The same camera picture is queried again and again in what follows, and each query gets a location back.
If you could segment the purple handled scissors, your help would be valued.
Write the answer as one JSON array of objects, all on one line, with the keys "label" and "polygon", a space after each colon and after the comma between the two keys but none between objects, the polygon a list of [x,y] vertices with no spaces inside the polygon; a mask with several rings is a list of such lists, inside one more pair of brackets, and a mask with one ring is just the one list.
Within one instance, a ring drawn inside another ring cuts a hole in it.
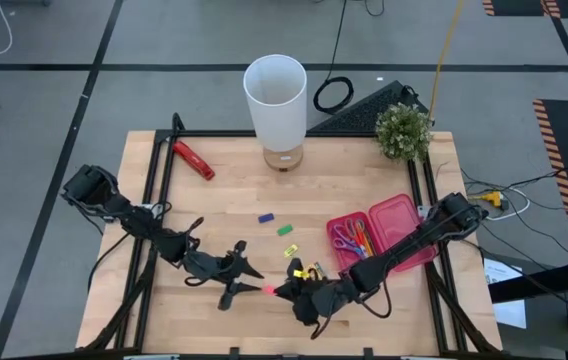
[{"label": "purple handled scissors", "polygon": [[335,225],[332,231],[335,235],[333,238],[333,247],[335,249],[354,253],[360,259],[364,258],[362,249],[343,225]]}]

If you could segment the white paper sheet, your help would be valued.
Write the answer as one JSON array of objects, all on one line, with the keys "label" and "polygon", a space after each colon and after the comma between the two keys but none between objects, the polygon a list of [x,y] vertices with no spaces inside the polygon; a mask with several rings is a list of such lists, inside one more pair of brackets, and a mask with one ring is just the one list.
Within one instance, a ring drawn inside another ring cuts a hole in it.
[{"label": "white paper sheet", "polygon": [[[515,279],[521,276],[521,268],[511,269],[499,261],[485,259],[484,273],[489,285]],[[527,328],[526,309],[524,300],[516,300],[493,305],[496,321],[520,329]]]}]

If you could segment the red stapler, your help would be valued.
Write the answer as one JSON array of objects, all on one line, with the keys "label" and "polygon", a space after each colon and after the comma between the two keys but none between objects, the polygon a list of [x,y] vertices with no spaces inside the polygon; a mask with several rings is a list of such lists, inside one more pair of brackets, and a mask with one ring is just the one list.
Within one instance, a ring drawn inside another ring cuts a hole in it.
[{"label": "red stapler", "polygon": [[205,180],[209,181],[215,176],[213,169],[186,143],[177,141],[172,148],[177,155]]}]

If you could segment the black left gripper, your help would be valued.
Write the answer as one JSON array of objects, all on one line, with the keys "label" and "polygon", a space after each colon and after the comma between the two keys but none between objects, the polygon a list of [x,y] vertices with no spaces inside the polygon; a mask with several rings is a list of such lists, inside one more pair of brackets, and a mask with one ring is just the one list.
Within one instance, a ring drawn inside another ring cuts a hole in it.
[{"label": "black left gripper", "polygon": [[184,283],[189,287],[201,286],[210,280],[223,284],[224,290],[217,308],[221,311],[229,310],[237,294],[261,290],[260,287],[239,280],[242,274],[263,279],[263,275],[243,256],[246,246],[245,241],[238,241],[224,257],[214,257],[195,250],[187,251],[181,265],[190,276],[184,280]]}]

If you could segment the white lamp wooden base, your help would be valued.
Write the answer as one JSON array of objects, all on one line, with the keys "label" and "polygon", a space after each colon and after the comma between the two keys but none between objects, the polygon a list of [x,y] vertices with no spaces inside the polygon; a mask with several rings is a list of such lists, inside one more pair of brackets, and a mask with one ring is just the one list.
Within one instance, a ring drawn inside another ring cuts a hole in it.
[{"label": "white lamp wooden base", "polygon": [[288,172],[301,164],[307,130],[307,73],[296,59],[272,54],[254,60],[243,89],[266,164]]}]

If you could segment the small potted green plant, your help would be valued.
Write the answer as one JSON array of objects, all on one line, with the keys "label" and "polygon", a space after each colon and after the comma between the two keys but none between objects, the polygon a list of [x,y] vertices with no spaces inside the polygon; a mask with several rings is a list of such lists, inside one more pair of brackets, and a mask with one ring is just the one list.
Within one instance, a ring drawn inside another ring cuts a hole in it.
[{"label": "small potted green plant", "polygon": [[377,115],[375,141],[395,161],[424,161],[432,139],[432,121],[418,105],[398,103]]}]

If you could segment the black keyboard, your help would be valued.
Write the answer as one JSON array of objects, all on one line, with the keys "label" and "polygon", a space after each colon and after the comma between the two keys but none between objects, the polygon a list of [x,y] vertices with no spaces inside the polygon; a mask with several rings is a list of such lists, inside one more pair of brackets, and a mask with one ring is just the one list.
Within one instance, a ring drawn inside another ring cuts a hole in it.
[{"label": "black keyboard", "polygon": [[427,112],[412,87],[394,81],[311,128],[307,136],[371,138],[375,135],[378,115],[399,103],[416,105],[420,112]]}]

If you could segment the pink plastic pencil case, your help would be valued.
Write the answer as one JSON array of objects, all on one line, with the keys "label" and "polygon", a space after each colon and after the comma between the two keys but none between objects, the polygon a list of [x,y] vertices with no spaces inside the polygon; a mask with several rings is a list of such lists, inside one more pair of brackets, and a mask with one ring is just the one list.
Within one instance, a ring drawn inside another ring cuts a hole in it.
[{"label": "pink plastic pencil case", "polygon": [[[332,247],[335,237],[332,228],[335,225],[345,227],[347,218],[351,218],[354,222],[362,220],[365,223],[366,230],[373,238],[377,254],[397,244],[420,224],[420,218],[412,199],[406,194],[396,195],[371,206],[367,213],[354,212],[329,220],[326,230],[329,244]],[[334,247],[333,250],[340,271],[347,270],[361,260],[354,253],[337,250]]]}]

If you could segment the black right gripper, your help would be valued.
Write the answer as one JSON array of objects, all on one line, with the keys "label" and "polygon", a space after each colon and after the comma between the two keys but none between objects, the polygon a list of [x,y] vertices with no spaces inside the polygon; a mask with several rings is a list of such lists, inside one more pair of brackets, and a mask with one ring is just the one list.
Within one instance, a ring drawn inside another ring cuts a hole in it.
[{"label": "black right gripper", "polygon": [[318,325],[320,317],[328,319],[359,297],[356,282],[345,274],[339,279],[315,281],[294,277],[294,270],[304,270],[299,258],[291,260],[287,282],[275,289],[275,295],[292,303],[295,318],[305,326]]}]

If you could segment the orange highlighter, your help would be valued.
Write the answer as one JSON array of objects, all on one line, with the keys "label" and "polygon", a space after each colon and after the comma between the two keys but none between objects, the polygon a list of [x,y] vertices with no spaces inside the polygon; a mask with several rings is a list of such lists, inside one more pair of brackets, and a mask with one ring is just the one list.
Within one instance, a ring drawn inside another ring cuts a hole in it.
[{"label": "orange highlighter", "polygon": [[355,228],[356,228],[356,233],[357,233],[357,236],[358,236],[359,241],[361,243],[361,246],[363,247],[366,254],[368,256],[371,256],[370,253],[367,251],[368,249],[367,249],[366,238],[364,237],[364,230],[366,230],[365,223],[362,220],[357,220],[355,222]]}]

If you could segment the yellow power plug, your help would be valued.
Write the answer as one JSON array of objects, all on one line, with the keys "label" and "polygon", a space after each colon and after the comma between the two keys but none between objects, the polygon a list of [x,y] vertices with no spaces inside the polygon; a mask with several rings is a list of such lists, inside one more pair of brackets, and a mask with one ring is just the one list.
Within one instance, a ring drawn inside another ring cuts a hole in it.
[{"label": "yellow power plug", "polygon": [[499,191],[491,191],[480,195],[474,195],[473,199],[486,201],[493,207],[500,208],[502,206],[503,195]]}]

